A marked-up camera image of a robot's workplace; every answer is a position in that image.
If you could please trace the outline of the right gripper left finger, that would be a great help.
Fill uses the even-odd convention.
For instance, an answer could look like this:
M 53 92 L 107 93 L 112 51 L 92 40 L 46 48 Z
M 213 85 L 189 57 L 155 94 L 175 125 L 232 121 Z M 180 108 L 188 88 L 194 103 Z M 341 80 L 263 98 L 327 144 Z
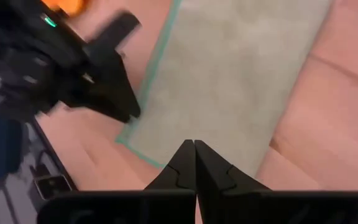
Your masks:
M 195 168 L 187 139 L 145 189 L 60 194 L 41 207 L 37 224 L 195 224 Z

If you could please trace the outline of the green microfiber towel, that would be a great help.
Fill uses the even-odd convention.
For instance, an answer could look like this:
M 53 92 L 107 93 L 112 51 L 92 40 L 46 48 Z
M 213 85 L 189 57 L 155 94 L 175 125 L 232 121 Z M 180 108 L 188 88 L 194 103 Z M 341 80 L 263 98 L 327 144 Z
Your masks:
M 155 167 L 186 139 L 256 175 L 332 0 L 173 0 L 118 135 Z

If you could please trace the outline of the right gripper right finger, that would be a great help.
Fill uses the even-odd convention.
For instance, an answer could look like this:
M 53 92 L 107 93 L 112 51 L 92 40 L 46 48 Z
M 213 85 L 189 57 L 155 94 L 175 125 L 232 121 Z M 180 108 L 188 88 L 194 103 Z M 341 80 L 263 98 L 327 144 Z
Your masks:
M 358 191 L 272 190 L 195 141 L 204 224 L 358 224 Z

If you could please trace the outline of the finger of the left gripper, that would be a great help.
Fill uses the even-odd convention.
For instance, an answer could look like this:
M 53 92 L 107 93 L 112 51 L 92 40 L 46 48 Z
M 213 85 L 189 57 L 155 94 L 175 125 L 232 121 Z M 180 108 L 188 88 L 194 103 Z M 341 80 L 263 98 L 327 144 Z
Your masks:
M 119 14 L 85 45 L 85 53 L 90 59 L 108 59 L 139 25 L 135 15 Z
M 101 65 L 88 64 L 64 84 L 63 102 L 88 108 L 122 123 L 140 116 L 140 106 L 120 55 Z

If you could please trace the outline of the orange microfiber towel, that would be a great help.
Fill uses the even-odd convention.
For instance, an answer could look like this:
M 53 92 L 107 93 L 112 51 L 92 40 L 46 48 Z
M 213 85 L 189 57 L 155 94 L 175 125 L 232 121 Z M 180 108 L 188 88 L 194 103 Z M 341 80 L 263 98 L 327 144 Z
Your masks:
M 41 0 L 54 12 L 64 12 L 68 16 L 81 14 L 88 6 L 89 0 Z

